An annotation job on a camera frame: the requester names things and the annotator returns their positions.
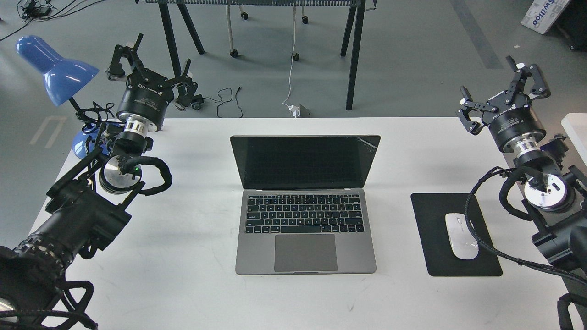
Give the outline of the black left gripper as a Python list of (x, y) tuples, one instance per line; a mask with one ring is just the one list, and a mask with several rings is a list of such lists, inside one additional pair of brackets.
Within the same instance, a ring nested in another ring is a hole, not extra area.
[[(182, 73), (171, 79), (149, 71), (138, 56), (138, 48), (143, 37), (144, 35), (139, 33), (134, 44), (115, 46), (106, 75), (109, 81), (126, 81), (127, 86), (117, 109), (117, 118), (126, 122), (131, 115), (140, 116), (150, 122), (149, 132), (157, 132), (163, 126), (170, 102), (173, 100), (172, 104), (179, 111), (184, 111), (192, 106), (199, 86), (189, 73), (189, 58), (185, 61)], [(125, 73), (121, 64), (122, 59), (128, 61), (132, 73)], [(177, 87), (178, 91), (175, 99), (174, 87)]]

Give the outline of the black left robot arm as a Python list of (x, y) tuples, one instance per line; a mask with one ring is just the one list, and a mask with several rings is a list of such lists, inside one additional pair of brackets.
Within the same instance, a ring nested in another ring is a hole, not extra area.
[(97, 75), (97, 68), (63, 58), (38, 36), (23, 36), (17, 53), (42, 73), (50, 100), (71, 102), (88, 128), (81, 146), (85, 156), (48, 190), (50, 217), (17, 247), (1, 247), (1, 328), (46, 330), (46, 318), (63, 318), (55, 330), (77, 323), (96, 330), (86, 314), (94, 294), (87, 280), (66, 280), (76, 256), (90, 259), (128, 224), (127, 207), (137, 195), (153, 196), (172, 185), (168, 165), (145, 156), (152, 149), (148, 133), (163, 127), (170, 103), (185, 109), (195, 103), (198, 84), (189, 75), (190, 61), (177, 77), (147, 69), (138, 56), (142, 34), (131, 46), (118, 44), (107, 74), (125, 81), (116, 121), (89, 117), (73, 99)]

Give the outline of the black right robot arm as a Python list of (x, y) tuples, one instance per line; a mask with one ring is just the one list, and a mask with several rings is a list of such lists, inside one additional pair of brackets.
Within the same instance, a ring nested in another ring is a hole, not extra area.
[[(586, 201), (572, 212), (578, 197), (586, 197), (586, 175), (571, 165), (563, 172), (562, 161), (568, 152), (563, 134), (556, 134), (544, 145), (546, 131), (537, 118), (532, 101), (551, 96), (539, 65), (516, 63), (506, 57), (514, 75), (508, 88), (480, 103), (472, 100), (466, 87), (461, 87), (461, 107), (456, 115), (468, 133), (477, 135), (484, 127), (501, 153), (513, 153), (514, 167), (493, 167), (486, 172), (468, 194), (464, 221), (472, 238), (489, 253), (540, 272), (561, 276), (585, 286), (586, 278), (574, 273), (586, 271)], [(469, 204), (478, 188), (489, 178), (505, 179), (498, 194), (502, 207), (518, 219), (535, 224), (537, 233), (532, 243), (547, 264), (512, 257), (496, 249), (478, 236), (468, 216)]]

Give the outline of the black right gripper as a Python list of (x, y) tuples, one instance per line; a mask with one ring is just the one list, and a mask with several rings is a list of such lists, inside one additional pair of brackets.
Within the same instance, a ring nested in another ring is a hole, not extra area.
[[(520, 136), (529, 135), (537, 142), (545, 138), (546, 131), (531, 105), (533, 100), (549, 98), (551, 89), (539, 65), (516, 63), (511, 56), (506, 56), (506, 61), (514, 72), (509, 88), (487, 103), (478, 103), (472, 100), (468, 88), (461, 86), (462, 99), (456, 116), (467, 132), (475, 136), (488, 126), (499, 151), (512, 153), (512, 140)], [(473, 121), (471, 114), (482, 121)]]

